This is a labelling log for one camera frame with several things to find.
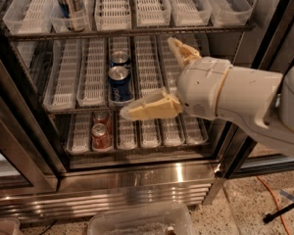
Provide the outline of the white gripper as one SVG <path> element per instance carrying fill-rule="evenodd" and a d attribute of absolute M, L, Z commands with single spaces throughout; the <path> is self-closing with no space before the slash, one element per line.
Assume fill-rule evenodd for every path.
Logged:
<path fill-rule="evenodd" d="M 232 69 L 231 62 L 202 58 L 199 50 L 174 37 L 168 38 L 168 44 L 178 65 L 186 66 L 176 81 L 180 101 L 162 87 L 122 107 L 120 116 L 127 120 L 166 119 L 176 118 L 185 111 L 192 117 L 215 119 L 218 96 Z"/>

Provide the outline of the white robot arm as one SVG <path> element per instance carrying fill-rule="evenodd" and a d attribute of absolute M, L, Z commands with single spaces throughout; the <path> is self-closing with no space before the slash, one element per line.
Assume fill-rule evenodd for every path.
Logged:
<path fill-rule="evenodd" d="M 255 141 L 294 158 L 294 67 L 287 74 L 234 66 L 203 57 L 170 37 L 180 67 L 176 93 L 156 89 L 120 111 L 128 120 L 175 118 L 181 113 L 238 125 Z"/>

